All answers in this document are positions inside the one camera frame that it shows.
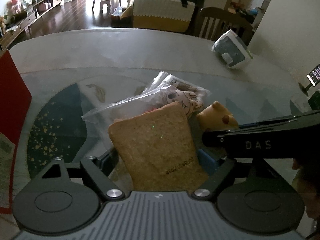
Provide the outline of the person's right hand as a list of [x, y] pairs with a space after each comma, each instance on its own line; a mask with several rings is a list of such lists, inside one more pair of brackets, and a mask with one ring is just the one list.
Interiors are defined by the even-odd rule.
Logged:
[[297, 174], [292, 182], [293, 188], [302, 197], [306, 214], [314, 219], [319, 219], [319, 162], [310, 162], [294, 159], [292, 169]]

